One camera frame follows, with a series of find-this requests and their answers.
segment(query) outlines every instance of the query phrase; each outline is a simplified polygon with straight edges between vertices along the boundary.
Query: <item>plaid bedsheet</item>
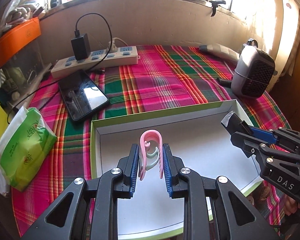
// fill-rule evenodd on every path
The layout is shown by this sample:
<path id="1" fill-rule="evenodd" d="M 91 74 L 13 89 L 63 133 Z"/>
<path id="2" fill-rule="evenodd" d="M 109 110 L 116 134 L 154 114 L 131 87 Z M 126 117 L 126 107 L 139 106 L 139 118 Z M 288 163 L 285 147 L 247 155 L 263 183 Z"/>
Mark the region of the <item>plaid bedsheet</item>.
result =
<path id="1" fill-rule="evenodd" d="M 215 81 L 217 77 L 231 78 L 223 61 L 217 57 L 202 54 L 194 47 L 138 46 L 137 49 L 140 55 L 137 65 L 107 68 L 102 75 L 91 74 L 111 103 L 98 113 L 98 119 L 236 98 L 230 89 L 220 87 Z M 57 89 L 55 84 L 39 90 L 30 106 L 39 108 Z M 258 100 L 239 102 L 254 126 L 289 128 L 267 93 Z M 22 193 L 12 188 L 13 210 L 20 235 L 75 178 L 91 179 L 90 120 L 72 124 L 59 93 L 41 113 L 58 140 L 29 187 Z M 278 225 L 284 215 L 283 193 L 268 186 L 271 192 L 267 205 L 260 212 L 270 224 Z"/>

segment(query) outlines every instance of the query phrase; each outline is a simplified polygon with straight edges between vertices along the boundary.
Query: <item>power strip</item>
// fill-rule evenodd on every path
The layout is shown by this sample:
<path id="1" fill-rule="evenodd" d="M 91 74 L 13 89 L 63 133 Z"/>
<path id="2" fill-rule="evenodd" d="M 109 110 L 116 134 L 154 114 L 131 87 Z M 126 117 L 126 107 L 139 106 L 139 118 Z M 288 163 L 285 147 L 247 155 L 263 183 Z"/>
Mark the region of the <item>power strip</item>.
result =
<path id="1" fill-rule="evenodd" d="M 55 64 L 51 70 L 51 74 L 53 78 L 63 78 L 77 70 L 87 70 L 102 60 L 106 53 L 107 50 L 103 49 L 91 52 L 88 58 L 82 60 L 75 60 L 74 56 L 61 59 Z M 135 65 L 138 64 L 138 59 L 139 56 L 136 46 L 121 47 L 118 48 L 117 52 L 109 53 L 108 56 L 93 69 Z"/>

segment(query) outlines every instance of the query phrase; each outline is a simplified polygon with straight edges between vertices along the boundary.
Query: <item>hand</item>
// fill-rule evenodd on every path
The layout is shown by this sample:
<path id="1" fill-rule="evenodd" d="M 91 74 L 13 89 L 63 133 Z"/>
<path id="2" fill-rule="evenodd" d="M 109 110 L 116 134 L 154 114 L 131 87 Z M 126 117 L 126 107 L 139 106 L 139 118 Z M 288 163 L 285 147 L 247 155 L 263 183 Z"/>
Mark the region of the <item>hand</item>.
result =
<path id="1" fill-rule="evenodd" d="M 300 208 L 300 204 L 298 204 L 298 202 L 294 199 L 285 195 L 285 203 L 283 207 L 284 213 L 289 216 L 291 214 L 294 214 L 298 208 Z"/>

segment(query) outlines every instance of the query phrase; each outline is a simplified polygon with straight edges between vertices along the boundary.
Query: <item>pink plastic hook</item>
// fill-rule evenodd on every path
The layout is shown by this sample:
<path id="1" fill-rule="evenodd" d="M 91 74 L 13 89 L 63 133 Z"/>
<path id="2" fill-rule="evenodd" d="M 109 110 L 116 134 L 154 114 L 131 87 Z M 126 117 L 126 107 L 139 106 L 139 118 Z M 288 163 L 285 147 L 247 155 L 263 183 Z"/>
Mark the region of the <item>pink plastic hook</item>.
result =
<path id="1" fill-rule="evenodd" d="M 147 154 L 146 150 L 150 148 L 149 141 L 155 141 L 159 145 L 159 167 L 160 167 L 160 179 L 163 177 L 163 153 L 162 153 L 162 137 L 156 130 L 145 131 L 140 137 L 140 162 L 139 162 L 139 177 L 143 180 L 146 174 L 147 166 Z"/>

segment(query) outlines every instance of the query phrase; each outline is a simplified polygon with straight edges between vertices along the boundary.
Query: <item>phone charger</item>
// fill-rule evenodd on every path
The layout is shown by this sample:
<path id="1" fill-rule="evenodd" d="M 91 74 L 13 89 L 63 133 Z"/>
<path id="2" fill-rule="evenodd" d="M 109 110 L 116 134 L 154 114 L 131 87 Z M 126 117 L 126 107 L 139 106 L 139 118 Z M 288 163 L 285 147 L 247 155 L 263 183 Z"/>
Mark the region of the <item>phone charger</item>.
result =
<path id="1" fill-rule="evenodd" d="M 72 49 L 76 60 L 86 59 L 90 56 L 90 44 L 87 33 L 71 40 Z"/>

